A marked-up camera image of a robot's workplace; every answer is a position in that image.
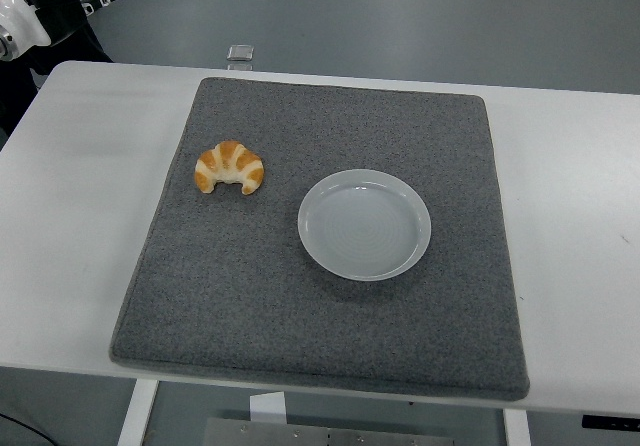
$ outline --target gray floor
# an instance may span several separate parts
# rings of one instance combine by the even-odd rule
[[[122,0],[91,23],[125,63],[226,68],[248,43],[257,71],[640,94],[638,18],[640,0]],[[63,444],[115,444],[131,388],[0,368],[0,412]],[[190,404],[175,394],[163,407]],[[640,444],[579,418],[530,415],[534,444]],[[0,444],[39,444],[12,428],[0,422]]]

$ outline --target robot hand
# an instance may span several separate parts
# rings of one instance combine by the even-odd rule
[[[115,0],[0,0],[0,60],[33,46],[54,46],[87,23],[87,16]]]

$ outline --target metal plate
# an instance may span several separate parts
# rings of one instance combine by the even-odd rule
[[[203,446],[454,446],[449,438],[209,418]]]

